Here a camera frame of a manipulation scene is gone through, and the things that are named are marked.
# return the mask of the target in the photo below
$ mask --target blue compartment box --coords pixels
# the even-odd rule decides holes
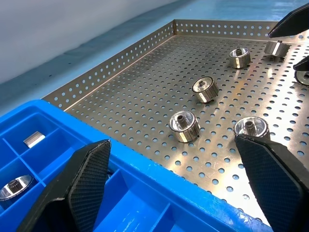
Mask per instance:
[[[37,131],[45,138],[29,148],[24,141]],[[36,180],[12,205],[0,207],[0,231],[16,230],[75,150],[103,139],[112,142],[109,169],[114,174],[106,182],[94,231],[272,231],[42,100],[28,102],[0,118],[0,188],[27,174]]]

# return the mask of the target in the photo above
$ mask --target small metal block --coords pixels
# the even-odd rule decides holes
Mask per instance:
[[[251,62],[248,48],[237,48],[231,51],[228,57],[231,66],[235,69],[243,68]]]
[[[217,84],[210,76],[205,76],[198,79],[192,85],[192,91],[196,98],[202,103],[210,102],[217,97],[219,93]]]
[[[283,58],[288,53],[289,48],[290,45],[285,43],[283,44],[280,40],[278,40],[277,42],[268,41],[264,52],[269,55]]]
[[[45,138],[45,135],[37,131],[33,133],[31,136],[29,136],[27,139],[25,139],[24,143],[27,145],[27,147],[32,148],[37,143],[42,141],[44,138]]]
[[[179,142],[187,143],[197,138],[200,126],[191,111],[179,111],[169,120],[169,128]]]

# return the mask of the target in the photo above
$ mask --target white wall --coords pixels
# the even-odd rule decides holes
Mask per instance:
[[[0,83],[175,0],[0,0]]]

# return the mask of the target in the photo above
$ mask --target metal cylindrical part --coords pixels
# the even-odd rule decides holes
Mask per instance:
[[[250,61],[250,51],[248,48],[237,48],[229,54],[230,64],[235,69],[240,69],[247,66]]]
[[[248,134],[256,137],[270,139],[267,122],[260,117],[245,117],[239,120],[234,126],[234,134]]]
[[[283,58],[288,53],[289,48],[290,45],[285,43],[283,44],[280,40],[278,40],[277,42],[268,41],[264,52],[269,55]]]
[[[205,76],[198,79],[192,85],[192,91],[196,98],[202,103],[210,102],[217,97],[219,93],[217,84],[210,76]]]
[[[252,121],[246,121],[245,122],[245,129],[248,135],[256,135],[255,126]]]
[[[309,86],[309,72],[295,71],[294,77],[301,85]]]
[[[23,175],[11,180],[0,189],[0,205],[7,209],[37,183],[31,175]]]
[[[187,143],[198,137],[200,126],[191,111],[179,111],[169,120],[169,128],[179,142]]]

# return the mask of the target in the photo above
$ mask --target stainless steel tray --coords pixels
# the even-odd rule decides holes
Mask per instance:
[[[309,168],[309,88],[294,79],[293,64],[309,52],[308,31],[281,38],[285,59],[264,54],[276,22],[174,20],[67,83],[44,100],[133,148],[184,179],[268,224],[249,185],[232,128],[246,116],[267,120],[271,139]],[[229,66],[237,46],[250,66]],[[212,76],[220,88],[209,104],[191,86]],[[168,128],[179,110],[191,110],[199,138],[182,144]]]

